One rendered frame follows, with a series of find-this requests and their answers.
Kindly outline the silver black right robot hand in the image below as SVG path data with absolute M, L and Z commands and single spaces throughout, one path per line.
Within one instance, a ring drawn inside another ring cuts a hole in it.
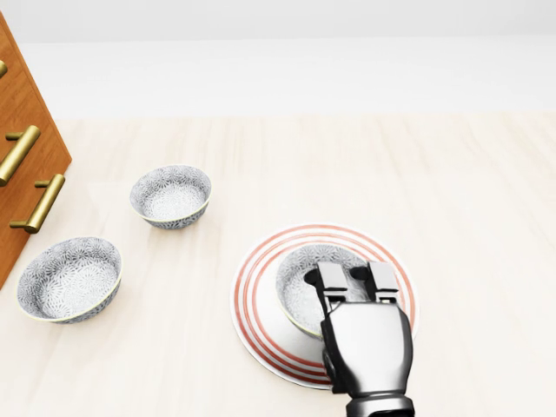
M 370 261 L 349 274 L 360 281 L 365 301 L 348 299 L 347 274 L 341 264 L 320 261 L 305 274 L 324 314 L 323 360 L 335 394 L 351 398 L 402 396 L 413 360 L 410 321 L 400 308 L 394 269 Z

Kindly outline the grey patterned bowl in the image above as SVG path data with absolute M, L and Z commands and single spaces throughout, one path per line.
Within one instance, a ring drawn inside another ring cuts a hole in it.
M 122 281 L 117 247 L 100 237 L 58 242 L 33 259 L 17 283 L 17 304 L 30 318 L 74 324 L 99 314 Z
M 209 205 L 212 183 L 201 169 L 174 164 L 140 177 L 129 193 L 135 212 L 150 225 L 186 228 L 199 220 Z
M 305 274 L 317 268 L 318 261 L 342 265 L 347 279 L 347 301 L 368 301 L 369 298 L 364 283 L 349 274 L 351 268 L 367 265 L 354 252 L 330 244 L 308 244 L 289 253 L 275 278 L 278 298 L 285 314 L 301 331 L 320 339 L 323 310 L 315 288 L 304 281 Z

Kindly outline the white plate with red rings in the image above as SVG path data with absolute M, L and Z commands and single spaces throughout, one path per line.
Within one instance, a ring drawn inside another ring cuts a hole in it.
M 321 340 L 303 332 L 279 300 L 278 268 L 296 249 L 325 244 L 347 250 L 363 261 L 385 261 L 394 268 L 400 307 L 416 334 L 420 303 L 416 287 L 400 259 L 383 243 L 357 229 L 333 223 L 306 223 L 264 237 L 248 252 L 235 274 L 230 294 L 231 316 L 245 348 L 266 369 L 303 387 L 329 390 L 321 359 Z

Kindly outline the wooden cabinet drawer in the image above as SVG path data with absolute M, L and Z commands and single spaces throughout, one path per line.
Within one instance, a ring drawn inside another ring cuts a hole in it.
M 0 288 L 13 269 L 30 234 L 21 228 L 10 228 L 10 221 L 27 220 L 42 196 L 44 189 L 36 189 L 35 181 L 50 180 L 55 174 L 64 174 L 71 163 L 71 156 L 55 124 L 50 123 L 51 133 L 43 142 L 39 162 L 42 168 L 31 176 L 32 183 L 9 193 L 0 201 Z
M 0 79 L 0 162 L 15 145 L 15 142 L 5 139 L 6 133 L 25 131 L 28 126 L 35 125 L 40 129 L 41 135 L 8 184 L 0 187 L 0 201 L 9 193 L 32 183 L 31 176 L 42 168 L 38 160 L 43 142 L 51 133 L 50 120 L 23 67 L 16 62 L 10 63 L 5 58 L 2 61 L 7 65 L 8 71 Z

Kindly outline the wooden cabinet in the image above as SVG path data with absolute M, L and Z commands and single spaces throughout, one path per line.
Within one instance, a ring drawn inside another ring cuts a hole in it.
M 42 227 L 71 161 L 0 12 L 0 288 Z

